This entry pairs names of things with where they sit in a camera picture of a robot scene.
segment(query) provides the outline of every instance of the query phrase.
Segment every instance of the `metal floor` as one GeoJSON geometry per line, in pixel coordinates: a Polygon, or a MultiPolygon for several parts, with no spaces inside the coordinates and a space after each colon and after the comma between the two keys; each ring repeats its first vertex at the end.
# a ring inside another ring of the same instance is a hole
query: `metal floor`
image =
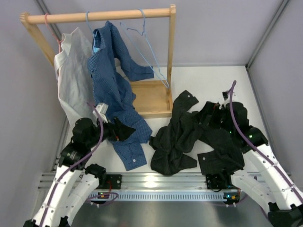
{"type": "Polygon", "coordinates": [[[115,202],[85,204],[72,227],[271,227],[256,202],[247,198],[236,208],[208,202],[115,202]]]}

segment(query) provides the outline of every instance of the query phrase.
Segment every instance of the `white shirt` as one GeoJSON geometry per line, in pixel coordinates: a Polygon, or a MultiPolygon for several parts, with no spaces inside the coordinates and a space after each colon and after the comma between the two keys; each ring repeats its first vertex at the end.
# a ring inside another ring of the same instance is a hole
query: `white shirt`
{"type": "Polygon", "coordinates": [[[71,34],[62,34],[62,40],[62,51],[54,58],[60,104],[71,127],[82,117],[94,122],[93,110],[87,104],[94,104],[92,79],[87,68],[91,43],[79,28],[71,34]]]}

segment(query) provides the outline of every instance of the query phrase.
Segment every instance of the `white table surface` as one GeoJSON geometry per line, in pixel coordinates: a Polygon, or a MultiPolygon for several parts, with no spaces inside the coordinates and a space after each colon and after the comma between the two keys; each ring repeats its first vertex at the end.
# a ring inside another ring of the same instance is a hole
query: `white table surface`
{"type": "MultiPolygon", "coordinates": [[[[166,75],[166,68],[161,68],[166,75]]],[[[239,102],[242,102],[248,110],[250,124],[259,128],[265,135],[264,125],[258,110],[256,99],[250,85],[248,75],[244,66],[215,66],[215,67],[174,67],[172,70],[172,97],[173,100],[184,90],[189,91],[195,96],[199,103],[193,106],[189,111],[200,111],[206,101],[223,103],[222,92],[230,89],[232,82],[237,80],[234,89],[239,102]]],[[[155,136],[159,128],[167,125],[170,118],[146,119],[152,129],[152,136],[155,136]]],[[[68,132],[68,143],[71,138],[71,130],[68,132]]],[[[128,173],[153,173],[150,163],[154,154],[154,149],[148,144],[142,144],[147,165],[128,171],[128,173]]],[[[209,152],[213,149],[201,141],[197,141],[193,150],[187,155],[197,160],[197,154],[209,152]]],[[[113,149],[109,142],[103,142],[87,165],[97,163],[107,169],[108,173],[126,173],[123,162],[113,149]]],[[[245,169],[248,172],[257,172],[257,169],[249,160],[245,160],[245,169]]],[[[196,168],[182,170],[183,173],[200,172],[199,162],[196,168]]]]}

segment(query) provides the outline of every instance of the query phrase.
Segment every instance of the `wooden base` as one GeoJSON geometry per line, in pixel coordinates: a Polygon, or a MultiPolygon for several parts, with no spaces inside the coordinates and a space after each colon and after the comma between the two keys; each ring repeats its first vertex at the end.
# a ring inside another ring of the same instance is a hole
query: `wooden base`
{"type": "Polygon", "coordinates": [[[161,81],[131,82],[131,86],[137,95],[134,101],[135,109],[142,117],[171,117],[171,91],[164,87],[161,81]]]}

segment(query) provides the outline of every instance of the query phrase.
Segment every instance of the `blue wire hanger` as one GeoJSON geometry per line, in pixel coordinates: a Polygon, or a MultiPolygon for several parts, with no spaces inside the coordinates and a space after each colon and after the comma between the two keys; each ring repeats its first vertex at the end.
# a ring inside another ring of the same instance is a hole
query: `blue wire hanger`
{"type": "Polygon", "coordinates": [[[163,85],[166,88],[169,88],[169,83],[165,79],[165,76],[161,73],[160,67],[159,67],[159,64],[158,64],[158,61],[157,61],[157,58],[155,56],[155,53],[154,53],[154,51],[152,49],[152,46],[151,46],[150,42],[147,39],[147,34],[146,34],[146,31],[145,31],[145,14],[144,14],[144,12],[143,12],[142,9],[138,9],[138,10],[140,10],[141,13],[142,13],[142,15],[143,15],[143,31],[142,32],[139,32],[137,29],[133,29],[133,28],[127,27],[123,22],[120,22],[120,26],[121,26],[122,30],[124,31],[125,35],[127,36],[127,38],[132,42],[132,44],[135,46],[135,48],[137,49],[137,51],[139,52],[139,54],[143,57],[143,59],[146,61],[146,63],[149,65],[149,67],[152,69],[152,71],[156,74],[156,76],[159,78],[159,80],[161,80],[161,82],[163,83],[163,85]],[[150,48],[150,50],[152,52],[153,58],[156,61],[159,73],[160,73],[160,75],[162,76],[163,79],[160,78],[160,76],[158,75],[158,73],[153,69],[153,67],[149,64],[149,62],[143,56],[143,54],[141,53],[139,47],[135,44],[135,42],[133,41],[133,39],[128,35],[127,30],[136,31],[139,35],[144,36],[144,38],[145,38],[145,40],[146,40],[146,42],[147,42],[147,44],[148,44],[148,46],[149,46],[149,48],[150,48]]]}
{"type": "Polygon", "coordinates": [[[91,33],[93,34],[94,43],[93,43],[92,54],[94,54],[95,52],[97,52],[99,50],[99,48],[95,48],[95,45],[96,45],[96,38],[95,37],[96,37],[96,35],[94,34],[93,29],[91,29],[91,27],[89,25],[88,15],[89,15],[89,11],[86,12],[86,24],[89,27],[91,33]]]}

